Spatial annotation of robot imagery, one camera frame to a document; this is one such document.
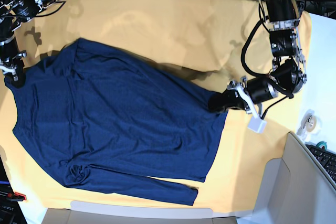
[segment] keyboard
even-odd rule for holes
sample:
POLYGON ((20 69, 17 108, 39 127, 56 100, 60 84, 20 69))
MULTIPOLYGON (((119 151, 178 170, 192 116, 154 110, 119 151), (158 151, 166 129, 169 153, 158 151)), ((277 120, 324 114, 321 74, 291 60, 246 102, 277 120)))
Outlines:
POLYGON ((314 145, 306 144, 306 146, 336 183, 336 154, 318 148, 314 145))

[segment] yellow cloth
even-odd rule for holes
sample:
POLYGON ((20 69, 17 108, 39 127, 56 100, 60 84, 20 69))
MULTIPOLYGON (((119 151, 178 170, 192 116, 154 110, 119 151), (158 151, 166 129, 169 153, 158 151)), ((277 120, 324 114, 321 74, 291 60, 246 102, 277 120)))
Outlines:
MULTIPOLYGON (((258 4, 248 0, 71 0, 57 14, 23 24, 16 36, 20 49, 28 52, 27 66, 83 37, 132 52, 202 87, 223 92, 230 79, 239 80, 245 74, 240 52, 257 20, 258 4)), ((310 33, 310 17, 304 13, 300 35, 306 57, 310 33)), ((247 64, 255 71, 268 72, 271 60, 268 33, 259 29, 248 48, 247 64)), ((15 102, 3 84, 0 89, 0 154, 12 187, 27 195, 26 204, 70 208, 72 200, 80 200, 188 207, 62 187, 12 134, 15 102)), ((301 96, 302 92, 272 108, 263 134, 247 129, 250 115, 229 111, 206 182, 169 180, 199 188, 193 207, 215 212, 253 209, 266 163, 282 156, 286 134, 298 122, 301 96)))

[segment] white table surface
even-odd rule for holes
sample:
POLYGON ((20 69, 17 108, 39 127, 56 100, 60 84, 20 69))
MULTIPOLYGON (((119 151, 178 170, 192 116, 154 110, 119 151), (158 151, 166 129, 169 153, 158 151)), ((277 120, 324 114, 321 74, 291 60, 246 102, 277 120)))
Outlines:
MULTIPOLYGON (((308 82, 304 86, 300 117, 308 110, 322 120, 322 130, 311 135, 310 142, 326 141, 328 149, 336 152, 336 20, 311 14, 312 34, 307 65, 308 82)), ((28 224, 41 224, 47 208, 19 202, 28 224)))

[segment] tape roll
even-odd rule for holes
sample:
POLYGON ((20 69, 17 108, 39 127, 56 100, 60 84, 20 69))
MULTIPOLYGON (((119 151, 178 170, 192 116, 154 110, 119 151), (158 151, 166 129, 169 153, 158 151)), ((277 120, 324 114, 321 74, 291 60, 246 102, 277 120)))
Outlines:
POLYGON ((312 116, 309 122, 307 122, 306 130, 310 134, 318 134, 322 128, 321 120, 317 116, 312 116))
POLYGON ((327 149, 327 143, 325 141, 318 142, 316 144, 316 147, 326 150, 327 149))

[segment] red object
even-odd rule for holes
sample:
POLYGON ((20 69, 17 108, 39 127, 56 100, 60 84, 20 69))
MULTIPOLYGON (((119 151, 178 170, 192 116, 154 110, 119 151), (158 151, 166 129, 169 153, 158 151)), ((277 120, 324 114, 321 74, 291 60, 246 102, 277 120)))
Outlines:
POLYGON ((20 193, 14 193, 15 196, 22 196, 24 197, 25 200, 27 200, 27 196, 24 194, 20 194, 20 193))

